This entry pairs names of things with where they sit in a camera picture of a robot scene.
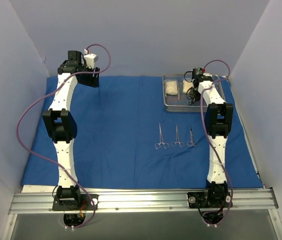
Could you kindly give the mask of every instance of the metal tray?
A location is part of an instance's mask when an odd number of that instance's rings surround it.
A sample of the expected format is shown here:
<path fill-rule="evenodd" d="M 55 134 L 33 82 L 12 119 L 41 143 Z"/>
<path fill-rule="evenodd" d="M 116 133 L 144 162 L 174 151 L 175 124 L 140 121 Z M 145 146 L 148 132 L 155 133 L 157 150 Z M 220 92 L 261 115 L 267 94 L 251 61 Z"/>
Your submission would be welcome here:
<path fill-rule="evenodd" d="M 191 79 L 191 75 L 186 75 L 187 79 Z M 213 75 L 213 80 L 217 80 L 218 77 Z M 168 95 L 165 94 L 165 82 L 166 80 L 176 80 L 178 86 L 178 95 Z M 194 102 L 193 105 L 190 104 L 190 100 L 186 98 L 186 94 L 183 93 L 183 80 L 184 76 L 180 74 L 166 74 L 162 77 L 162 86 L 163 86 L 163 100 L 164 100 L 164 109 L 167 112 L 174 113 L 197 113 L 200 112 L 200 101 Z M 220 96 L 225 100 L 224 92 L 220 82 L 215 84 L 217 91 Z M 203 110 L 206 112 L 207 105 L 205 101 L 203 102 Z"/>

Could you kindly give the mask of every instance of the screw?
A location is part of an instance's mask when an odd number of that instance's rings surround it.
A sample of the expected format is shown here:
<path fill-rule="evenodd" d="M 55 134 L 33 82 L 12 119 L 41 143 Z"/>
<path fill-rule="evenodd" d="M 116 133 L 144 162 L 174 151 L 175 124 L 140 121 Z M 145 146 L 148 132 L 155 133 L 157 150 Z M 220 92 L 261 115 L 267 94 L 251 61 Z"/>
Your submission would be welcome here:
<path fill-rule="evenodd" d="M 194 204 L 195 203 L 195 197 L 193 197 L 193 196 L 189 197 L 189 203 Z"/>

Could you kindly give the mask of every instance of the white enclosure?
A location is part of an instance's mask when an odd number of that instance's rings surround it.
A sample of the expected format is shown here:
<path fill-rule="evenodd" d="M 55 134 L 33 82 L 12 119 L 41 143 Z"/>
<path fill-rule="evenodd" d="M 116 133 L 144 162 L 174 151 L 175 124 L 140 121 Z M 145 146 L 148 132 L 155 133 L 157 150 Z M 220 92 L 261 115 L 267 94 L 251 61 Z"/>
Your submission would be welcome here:
<path fill-rule="evenodd" d="M 261 180 L 274 188 L 282 219 L 282 0 L 0 0 L 0 236 L 28 158 L 16 122 L 67 51 L 92 43 L 111 51 L 107 75 L 161 76 L 228 62 Z M 105 66 L 106 53 L 99 59 Z M 21 124 L 27 146 L 41 107 Z"/>

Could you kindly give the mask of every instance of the white robotic arm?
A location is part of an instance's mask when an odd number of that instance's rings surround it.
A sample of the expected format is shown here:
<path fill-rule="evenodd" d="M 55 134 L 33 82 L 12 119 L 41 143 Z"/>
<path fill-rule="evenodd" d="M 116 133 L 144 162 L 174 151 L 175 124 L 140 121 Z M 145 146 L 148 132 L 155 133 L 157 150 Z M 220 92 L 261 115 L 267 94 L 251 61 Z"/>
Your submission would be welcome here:
<path fill-rule="evenodd" d="M 70 173 L 77 181 L 73 160 L 73 144 L 77 134 L 77 126 L 75 120 L 70 113 L 70 105 L 75 86 L 83 84 L 90 87 L 99 87 L 97 73 L 95 74 L 79 74 L 71 77 L 64 82 L 71 74 L 77 72 L 99 72 L 99 68 L 94 67 L 97 61 L 96 54 L 88 54 L 83 56 L 83 63 L 79 51 L 68 51 L 68 60 L 58 68 L 58 84 L 57 89 L 62 84 L 63 87 L 55 94 L 52 104 L 47 111 L 43 112 L 43 120 L 57 154 L 59 164 Z M 68 177 L 62 168 L 58 168 L 59 180 L 58 189 L 56 191 L 56 199 L 58 204 L 67 201 L 68 205 L 80 202 L 80 190 L 78 186 Z"/>
<path fill-rule="evenodd" d="M 212 76 L 203 72 L 203 68 L 192 70 L 193 87 L 189 94 L 194 100 L 201 100 L 203 97 L 208 106 L 203 124 L 210 142 L 210 167 L 205 192 L 188 193 L 189 206 L 191 208 L 220 208 L 221 211 L 224 207 L 231 205 L 225 173 L 225 148 L 232 128 L 233 105 L 225 102 L 220 96 Z M 208 222 L 218 223 L 222 215 L 202 217 Z"/>

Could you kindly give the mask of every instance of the forceps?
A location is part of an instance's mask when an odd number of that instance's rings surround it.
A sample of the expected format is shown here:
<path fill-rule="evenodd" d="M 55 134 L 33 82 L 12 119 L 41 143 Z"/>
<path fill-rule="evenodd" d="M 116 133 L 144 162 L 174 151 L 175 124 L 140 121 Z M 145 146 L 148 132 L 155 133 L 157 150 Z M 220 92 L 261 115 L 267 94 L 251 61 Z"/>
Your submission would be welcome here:
<path fill-rule="evenodd" d="M 156 149 L 160 149 L 161 145 L 163 145 L 163 148 L 168 149 L 169 148 L 169 144 L 163 141 L 163 135 L 162 135 L 162 130 L 161 130 L 161 124 L 159 123 L 160 126 L 160 142 L 155 144 L 155 148 Z"/>
<path fill-rule="evenodd" d="M 171 146 L 176 147 L 176 144 L 179 144 L 181 148 L 184 147 L 184 143 L 180 142 L 180 140 L 179 140 L 179 130 L 177 129 L 177 125 L 176 125 L 176 140 L 175 140 L 175 142 L 171 143 Z"/>
<path fill-rule="evenodd" d="M 191 126 L 191 140 L 189 142 L 187 142 L 187 146 L 189 146 L 189 147 L 196 147 L 197 146 L 197 142 L 195 142 L 193 140 L 192 126 Z"/>

